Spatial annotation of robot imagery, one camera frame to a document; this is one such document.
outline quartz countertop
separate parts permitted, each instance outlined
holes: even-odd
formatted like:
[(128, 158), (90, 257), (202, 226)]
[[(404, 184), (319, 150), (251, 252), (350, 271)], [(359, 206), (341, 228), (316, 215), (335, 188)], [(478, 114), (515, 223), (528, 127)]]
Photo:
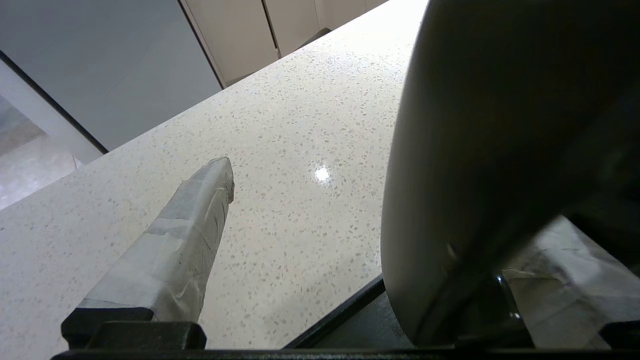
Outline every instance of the quartz countertop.
[(278, 348), (380, 273), (396, 111), (426, 1), (391, 0), (0, 212), (0, 350), (48, 359), (60, 323), (183, 179), (236, 182), (200, 324)]

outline speckled countertop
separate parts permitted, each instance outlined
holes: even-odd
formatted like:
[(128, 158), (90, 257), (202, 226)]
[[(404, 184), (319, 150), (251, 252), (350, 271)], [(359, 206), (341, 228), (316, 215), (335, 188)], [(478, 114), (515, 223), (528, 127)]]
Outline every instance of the speckled countertop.
[(61, 321), (217, 156), (236, 199), (200, 317), (207, 347), (281, 347), (376, 277), (425, 6), (391, 0), (0, 212), (3, 358), (65, 350)]

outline gray wall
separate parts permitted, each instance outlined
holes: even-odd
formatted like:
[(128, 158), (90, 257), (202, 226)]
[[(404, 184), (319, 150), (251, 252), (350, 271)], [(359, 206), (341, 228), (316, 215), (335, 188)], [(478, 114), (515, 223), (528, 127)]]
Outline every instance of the gray wall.
[(177, 0), (0, 0), (0, 49), (109, 150), (220, 91)]

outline floor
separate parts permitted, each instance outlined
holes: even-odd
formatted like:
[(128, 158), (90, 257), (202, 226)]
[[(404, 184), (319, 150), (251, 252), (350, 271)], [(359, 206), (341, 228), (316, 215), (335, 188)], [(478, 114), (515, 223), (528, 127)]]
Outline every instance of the floor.
[(0, 97), (0, 210), (81, 165)]

